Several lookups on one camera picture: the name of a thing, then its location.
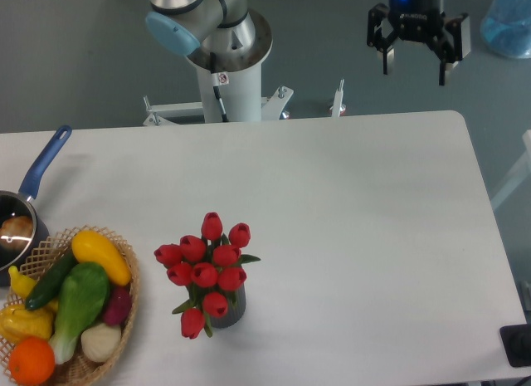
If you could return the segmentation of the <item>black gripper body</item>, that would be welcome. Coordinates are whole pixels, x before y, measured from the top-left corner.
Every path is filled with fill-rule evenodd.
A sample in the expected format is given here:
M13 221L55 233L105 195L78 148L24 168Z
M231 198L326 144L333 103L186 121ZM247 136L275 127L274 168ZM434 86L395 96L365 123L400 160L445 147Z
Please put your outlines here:
M426 43L443 36L443 0L388 0L388 21L400 39Z

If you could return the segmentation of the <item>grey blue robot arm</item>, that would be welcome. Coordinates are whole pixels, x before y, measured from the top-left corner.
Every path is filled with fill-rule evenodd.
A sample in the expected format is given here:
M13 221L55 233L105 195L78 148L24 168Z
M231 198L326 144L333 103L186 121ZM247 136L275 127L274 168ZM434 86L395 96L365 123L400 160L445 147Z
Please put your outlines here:
M145 18L154 39L170 52L208 71L239 71L270 50L270 31L260 32L247 0L149 0ZM470 19L448 17L444 0L387 0L368 11L367 44L391 71L393 43L426 45L439 59L439 83L471 51Z

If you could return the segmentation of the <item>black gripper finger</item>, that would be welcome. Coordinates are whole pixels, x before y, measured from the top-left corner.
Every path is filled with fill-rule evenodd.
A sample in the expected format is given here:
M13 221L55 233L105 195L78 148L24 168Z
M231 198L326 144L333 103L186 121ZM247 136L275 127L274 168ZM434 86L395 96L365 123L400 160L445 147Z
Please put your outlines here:
M469 14L463 12L453 18L439 14L435 17L434 33L431 46L440 61L438 83L444 86L446 72L470 53Z
M385 36L383 24L387 22L391 31ZM383 3L368 11L367 45L374 48L382 57L382 71L390 75L394 66L393 43L400 37L399 14Z

